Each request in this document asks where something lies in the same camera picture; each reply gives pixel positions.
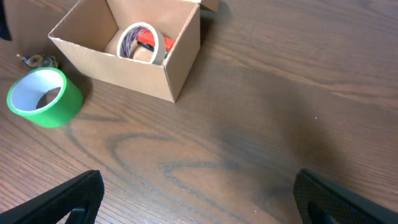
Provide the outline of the white tape roll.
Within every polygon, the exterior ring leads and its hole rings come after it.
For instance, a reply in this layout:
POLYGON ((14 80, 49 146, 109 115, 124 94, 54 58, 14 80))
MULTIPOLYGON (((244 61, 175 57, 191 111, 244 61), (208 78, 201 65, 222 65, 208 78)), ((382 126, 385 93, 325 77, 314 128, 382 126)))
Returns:
POLYGON ((131 24, 129 27, 126 28, 126 30, 123 31, 116 47, 117 56, 130 60, 131 58, 129 55, 132 43, 137 39, 139 34, 142 34, 144 31, 147 30, 152 34, 154 38, 154 50, 150 60, 148 62, 142 61, 142 63, 162 65, 166 54, 164 36, 152 25, 145 22, 137 22, 131 24))

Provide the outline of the green tape roll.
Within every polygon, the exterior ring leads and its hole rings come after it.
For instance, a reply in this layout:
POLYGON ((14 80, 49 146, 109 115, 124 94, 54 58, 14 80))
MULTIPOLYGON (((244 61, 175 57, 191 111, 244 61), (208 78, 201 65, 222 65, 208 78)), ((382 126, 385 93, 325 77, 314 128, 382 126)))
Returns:
POLYGON ((57 128, 68 123, 82 104, 80 89, 61 70, 53 67, 31 70, 16 81, 7 94, 7 105, 13 113, 43 128, 57 128), (56 88, 59 89, 56 97, 38 108, 40 99, 56 88))

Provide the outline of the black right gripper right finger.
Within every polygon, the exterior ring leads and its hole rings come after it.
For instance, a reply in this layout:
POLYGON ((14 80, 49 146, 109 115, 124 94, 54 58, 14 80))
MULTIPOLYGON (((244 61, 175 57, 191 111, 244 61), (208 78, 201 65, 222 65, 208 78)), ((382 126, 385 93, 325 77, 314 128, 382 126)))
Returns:
POLYGON ((296 175, 294 199, 304 223, 397 223, 397 213, 308 169, 296 175))

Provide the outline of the brown cardboard box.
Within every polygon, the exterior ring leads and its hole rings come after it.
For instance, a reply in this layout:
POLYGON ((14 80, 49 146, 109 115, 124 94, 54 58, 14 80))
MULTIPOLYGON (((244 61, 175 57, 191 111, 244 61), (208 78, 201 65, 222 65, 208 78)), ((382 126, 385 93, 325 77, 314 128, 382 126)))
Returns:
POLYGON ((84 75, 176 102, 200 49, 200 10, 216 12, 219 0, 80 0, 50 31, 49 39, 84 75), (117 56, 123 32, 137 22, 175 41, 160 64, 138 50, 117 56))

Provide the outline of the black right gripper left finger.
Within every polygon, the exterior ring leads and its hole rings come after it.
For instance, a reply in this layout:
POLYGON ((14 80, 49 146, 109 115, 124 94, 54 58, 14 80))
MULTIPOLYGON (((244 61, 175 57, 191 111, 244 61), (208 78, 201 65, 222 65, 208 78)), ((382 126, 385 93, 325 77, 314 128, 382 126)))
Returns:
POLYGON ((94 224, 104 196, 99 170, 88 170, 45 193, 1 213, 1 223, 94 224))

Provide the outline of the yellow black correction tape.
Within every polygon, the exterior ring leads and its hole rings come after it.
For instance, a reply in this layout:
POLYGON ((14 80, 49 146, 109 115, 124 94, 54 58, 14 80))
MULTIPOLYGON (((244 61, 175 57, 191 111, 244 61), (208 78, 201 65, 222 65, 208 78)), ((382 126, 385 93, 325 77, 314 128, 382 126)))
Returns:
POLYGON ((58 68, 58 62, 56 58, 52 55, 33 55, 27 58, 21 54, 17 54, 17 58, 23 61, 31 69, 42 67, 58 68))

